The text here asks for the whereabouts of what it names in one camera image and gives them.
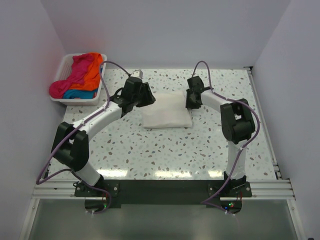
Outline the white t-shirt red print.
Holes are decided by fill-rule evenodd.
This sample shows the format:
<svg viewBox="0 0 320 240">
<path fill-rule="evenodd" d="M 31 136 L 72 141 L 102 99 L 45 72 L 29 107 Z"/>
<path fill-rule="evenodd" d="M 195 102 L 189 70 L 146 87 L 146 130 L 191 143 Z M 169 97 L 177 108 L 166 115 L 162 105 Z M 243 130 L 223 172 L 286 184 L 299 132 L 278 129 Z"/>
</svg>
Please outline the white t-shirt red print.
<svg viewBox="0 0 320 240">
<path fill-rule="evenodd" d="M 155 102 L 141 108 L 142 126 L 146 129 L 191 128 L 192 115 L 186 108 L 182 91 L 156 92 Z"/>
</svg>

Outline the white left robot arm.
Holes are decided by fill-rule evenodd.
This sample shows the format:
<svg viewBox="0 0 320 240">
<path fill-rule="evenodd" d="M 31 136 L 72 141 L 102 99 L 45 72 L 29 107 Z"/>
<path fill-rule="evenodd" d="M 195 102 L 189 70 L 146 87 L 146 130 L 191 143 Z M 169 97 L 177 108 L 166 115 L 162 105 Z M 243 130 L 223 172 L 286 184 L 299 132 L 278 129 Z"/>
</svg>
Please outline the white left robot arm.
<svg viewBox="0 0 320 240">
<path fill-rule="evenodd" d="M 85 189 L 92 196 L 99 196 L 104 184 L 102 176 L 89 163 L 91 139 L 134 107 L 149 106 L 156 101 L 149 84 L 132 75 L 119 91 L 120 94 L 110 96 L 103 106 L 87 117 L 74 123 L 61 123 L 54 138 L 51 156 L 85 182 Z"/>
</svg>

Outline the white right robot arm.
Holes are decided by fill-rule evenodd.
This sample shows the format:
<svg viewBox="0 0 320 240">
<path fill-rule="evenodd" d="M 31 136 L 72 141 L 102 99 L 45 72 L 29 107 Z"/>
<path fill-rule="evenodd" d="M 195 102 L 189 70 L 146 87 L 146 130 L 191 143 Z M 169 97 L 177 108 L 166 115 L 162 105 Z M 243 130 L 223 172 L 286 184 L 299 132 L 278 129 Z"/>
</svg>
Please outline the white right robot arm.
<svg viewBox="0 0 320 240">
<path fill-rule="evenodd" d="M 199 76 L 187 80 L 185 107 L 189 110 L 199 109 L 201 106 L 210 107 L 220 114 L 221 130 L 228 142 L 227 167 L 224 171 L 225 182 L 223 192 L 230 197 L 235 196 L 241 186 L 246 183 L 245 172 L 246 147 L 259 132 L 256 127 L 253 109 L 244 98 L 229 99 L 205 87 Z"/>
</svg>

